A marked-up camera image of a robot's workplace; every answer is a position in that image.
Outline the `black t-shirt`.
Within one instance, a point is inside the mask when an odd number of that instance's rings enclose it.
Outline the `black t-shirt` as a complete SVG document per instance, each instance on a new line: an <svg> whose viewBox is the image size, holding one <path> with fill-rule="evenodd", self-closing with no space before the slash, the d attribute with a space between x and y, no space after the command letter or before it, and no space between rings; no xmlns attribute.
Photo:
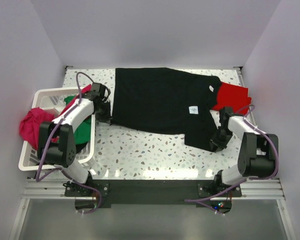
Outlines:
<svg viewBox="0 0 300 240"><path fill-rule="evenodd" d="M170 68L116 68L111 123L163 135L184 135L187 146L217 152L210 113L222 82L217 76Z"/></svg>

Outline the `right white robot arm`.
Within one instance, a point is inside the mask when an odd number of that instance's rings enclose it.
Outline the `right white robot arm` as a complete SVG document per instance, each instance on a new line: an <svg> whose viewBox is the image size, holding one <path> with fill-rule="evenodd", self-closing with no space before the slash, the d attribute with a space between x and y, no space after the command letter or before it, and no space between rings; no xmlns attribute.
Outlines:
<svg viewBox="0 0 300 240"><path fill-rule="evenodd" d="M209 185L214 194L230 191L247 180L268 180L279 171L279 138L253 125L243 115L220 117L221 125L210 140L218 152L227 147L233 135L241 140L237 164L220 170Z"/></svg>

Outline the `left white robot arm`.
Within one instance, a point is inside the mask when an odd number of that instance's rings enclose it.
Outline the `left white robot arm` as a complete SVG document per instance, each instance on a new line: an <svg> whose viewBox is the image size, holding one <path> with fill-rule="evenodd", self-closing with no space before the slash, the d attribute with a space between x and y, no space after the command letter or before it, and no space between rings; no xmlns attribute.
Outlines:
<svg viewBox="0 0 300 240"><path fill-rule="evenodd" d="M61 171L65 177L82 188L89 186L91 173L76 159L74 132L89 116L101 121L110 119L110 103L96 100L77 99L73 105L53 121L44 121L39 127L37 158L40 160L37 182L54 171Z"/></svg>

